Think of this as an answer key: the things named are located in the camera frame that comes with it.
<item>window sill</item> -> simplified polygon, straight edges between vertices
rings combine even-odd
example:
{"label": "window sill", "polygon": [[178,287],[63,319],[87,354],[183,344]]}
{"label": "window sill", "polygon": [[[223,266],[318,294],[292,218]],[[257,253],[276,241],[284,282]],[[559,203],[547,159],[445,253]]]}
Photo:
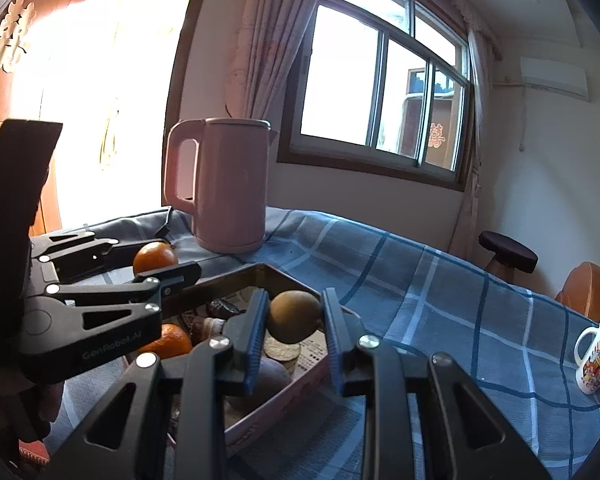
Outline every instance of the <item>window sill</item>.
{"label": "window sill", "polygon": [[333,168],[335,170],[378,174],[393,178],[401,178],[403,180],[413,180],[414,182],[420,182],[421,184],[429,184],[430,186],[445,187],[447,189],[453,189],[454,191],[464,191],[464,182],[454,182],[424,173],[422,171],[390,168],[387,166],[381,166],[380,164],[374,164],[372,162],[356,160],[353,158],[293,152],[282,143],[278,149],[278,158],[276,161],[284,164],[320,166],[322,168]]}

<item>window frame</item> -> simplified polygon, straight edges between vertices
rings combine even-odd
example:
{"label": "window frame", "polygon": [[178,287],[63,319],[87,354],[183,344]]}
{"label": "window frame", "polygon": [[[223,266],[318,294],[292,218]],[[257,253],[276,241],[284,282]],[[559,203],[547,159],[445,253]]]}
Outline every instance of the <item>window frame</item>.
{"label": "window frame", "polygon": [[[312,18],[307,27],[298,55],[294,60],[289,78],[287,80],[285,104],[283,107],[280,143],[278,147],[278,162],[291,164],[305,164],[311,166],[327,166],[342,170],[361,171],[385,176],[416,180],[447,187],[450,189],[464,189],[464,183],[469,168],[470,157],[468,150],[471,145],[473,121],[473,85],[471,79],[471,66],[468,56],[468,45],[465,38],[461,37],[453,27],[441,19],[436,13],[427,9],[418,0],[408,0],[410,12],[409,32],[404,32],[368,10],[351,4],[345,0],[318,0]],[[370,107],[370,120],[366,145],[352,144],[334,139],[325,139],[302,135],[302,112],[306,96],[308,70],[314,40],[315,21],[318,7],[324,6],[351,16],[360,22],[378,31],[378,51],[376,55],[376,74],[374,77],[373,99]],[[438,54],[419,43],[414,37],[414,24],[417,14],[428,22],[433,22],[436,30],[450,41],[462,47],[462,68],[468,75],[459,72]],[[421,112],[418,131],[418,149],[416,158],[384,152],[375,146],[378,141],[380,117],[382,111],[382,97],[384,95],[384,82],[386,78],[387,51],[389,40],[395,41],[403,48],[408,49],[421,57],[426,64],[426,87],[424,111]],[[455,170],[446,170],[426,162],[429,128],[432,118],[432,104],[434,101],[434,74],[440,70],[451,78],[456,88],[463,92],[462,106],[459,108],[458,142],[454,155]]]}

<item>mug handle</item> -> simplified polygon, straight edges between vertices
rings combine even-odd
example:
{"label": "mug handle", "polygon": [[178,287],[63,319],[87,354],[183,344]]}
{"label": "mug handle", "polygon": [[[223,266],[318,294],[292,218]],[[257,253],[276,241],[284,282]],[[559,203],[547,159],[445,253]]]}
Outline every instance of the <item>mug handle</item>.
{"label": "mug handle", "polygon": [[[580,346],[580,343],[582,342],[582,340],[584,339],[584,336],[589,335],[589,334],[593,334],[594,335],[594,339],[596,338],[596,334],[598,333],[598,327],[597,326],[590,326],[589,328],[584,329],[584,331],[582,332],[582,334],[580,334],[578,336],[578,340],[576,341],[576,346],[573,349],[573,357],[576,361],[576,365],[580,366],[582,364],[582,362],[584,361],[583,357],[580,357],[580,355],[578,354],[578,346]],[[591,348],[591,345],[593,344],[593,340],[591,341],[589,347],[587,348],[587,352],[589,351],[589,348]]]}
{"label": "mug handle", "polygon": [[[200,158],[200,146],[206,127],[204,119],[199,121],[180,121],[176,124],[167,137],[166,157],[164,159],[164,187],[162,192],[168,204],[174,208],[189,213],[195,218],[196,213],[196,187],[198,180],[198,166]],[[193,163],[193,199],[186,200],[178,195],[178,168],[180,166],[180,152],[185,140],[195,140],[196,156]]]}

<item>kettle handle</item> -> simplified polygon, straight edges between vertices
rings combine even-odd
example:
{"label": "kettle handle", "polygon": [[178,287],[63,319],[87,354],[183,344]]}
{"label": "kettle handle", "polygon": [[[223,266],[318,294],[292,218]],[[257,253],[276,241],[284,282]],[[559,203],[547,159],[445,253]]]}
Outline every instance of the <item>kettle handle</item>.
{"label": "kettle handle", "polygon": [[[163,193],[167,202],[174,208],[194,216],[196,212],[196,187],[198,180],[198,163],[200,146],[205,131],[206,121],[180,121],[176,124],[167,137],[166,158],[164,160],[164,187]],[[180,152],[185,140],[195,140],[196,156],[193,162],[193,199],[186,200],[178,195],[178,167],[180,166]]]}

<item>bright doorway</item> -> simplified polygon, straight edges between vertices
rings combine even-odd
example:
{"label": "bright doorway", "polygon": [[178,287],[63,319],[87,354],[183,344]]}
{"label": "bright doorway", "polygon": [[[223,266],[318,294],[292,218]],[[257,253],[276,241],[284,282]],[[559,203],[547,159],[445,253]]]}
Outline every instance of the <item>bright doorway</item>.
{"label": "bright doorway", "polygon": [[188,3],[82,0],[30,28],[11,115],[39,107],[41,120],[64,123],[55,152],[63,228],[160,207],[164,115]]}

